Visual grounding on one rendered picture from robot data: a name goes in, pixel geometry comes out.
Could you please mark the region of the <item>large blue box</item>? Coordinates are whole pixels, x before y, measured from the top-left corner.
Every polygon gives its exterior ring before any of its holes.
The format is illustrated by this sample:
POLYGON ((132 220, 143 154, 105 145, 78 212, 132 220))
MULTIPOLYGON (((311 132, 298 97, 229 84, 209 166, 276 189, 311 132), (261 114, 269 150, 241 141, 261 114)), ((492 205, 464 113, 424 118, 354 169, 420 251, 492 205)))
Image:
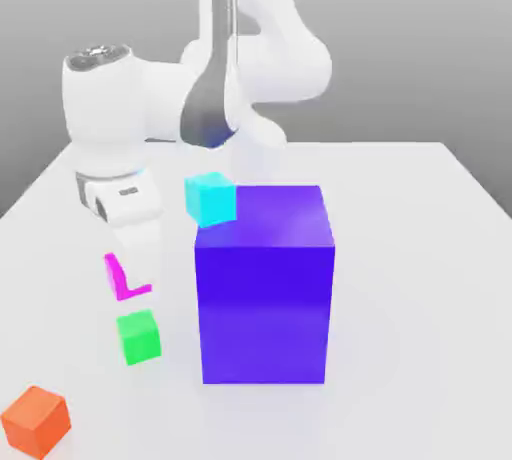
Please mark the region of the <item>large blue box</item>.
POLYGON ((325 380, 335 241, 317 185, 240 186, 194 245, 206 384, 325 380))

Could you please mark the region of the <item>small cyan cube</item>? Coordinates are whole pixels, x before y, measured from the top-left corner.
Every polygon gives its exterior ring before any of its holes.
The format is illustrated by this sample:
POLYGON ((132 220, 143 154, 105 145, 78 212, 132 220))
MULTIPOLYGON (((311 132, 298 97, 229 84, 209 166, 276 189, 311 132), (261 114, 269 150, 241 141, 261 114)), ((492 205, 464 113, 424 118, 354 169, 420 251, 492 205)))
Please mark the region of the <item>small cyan cube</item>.
POLYGON ((186 211, 200 228, 236 219, 236 186, 222 173, 188 177, 184 187, 186 211))

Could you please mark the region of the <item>small green cube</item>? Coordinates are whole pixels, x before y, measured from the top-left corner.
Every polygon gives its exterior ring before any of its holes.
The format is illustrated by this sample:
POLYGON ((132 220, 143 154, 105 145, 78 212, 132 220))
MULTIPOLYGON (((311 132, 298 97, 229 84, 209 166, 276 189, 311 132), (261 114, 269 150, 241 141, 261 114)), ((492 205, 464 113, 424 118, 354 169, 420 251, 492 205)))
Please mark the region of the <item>small green cube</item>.
POLYGON ((128 366, 161 356, 159 328, 151 310, 119 316, 116 325, 128 366))

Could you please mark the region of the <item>small orange cube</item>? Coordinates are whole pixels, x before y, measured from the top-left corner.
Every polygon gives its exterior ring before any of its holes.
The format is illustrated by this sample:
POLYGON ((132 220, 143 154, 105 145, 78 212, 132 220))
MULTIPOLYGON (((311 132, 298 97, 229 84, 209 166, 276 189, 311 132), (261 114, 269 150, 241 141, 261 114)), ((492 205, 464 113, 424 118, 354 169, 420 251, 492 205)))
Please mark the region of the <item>small orange cube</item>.
POLYGON ((30 386, 0 415, 8 444, 35 458, 43 458, 71 429, 63 396, 30 386))

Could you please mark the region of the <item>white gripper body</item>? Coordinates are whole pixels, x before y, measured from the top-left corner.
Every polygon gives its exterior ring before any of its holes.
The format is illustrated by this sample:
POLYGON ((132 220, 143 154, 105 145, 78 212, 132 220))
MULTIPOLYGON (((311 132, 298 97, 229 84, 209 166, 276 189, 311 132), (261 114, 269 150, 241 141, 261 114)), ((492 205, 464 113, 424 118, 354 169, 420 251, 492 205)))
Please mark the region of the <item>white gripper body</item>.
POLYGON ((155 284, 161 272, 161 223, 149 220, 113 229, 114 251, 130 289, 155 284))

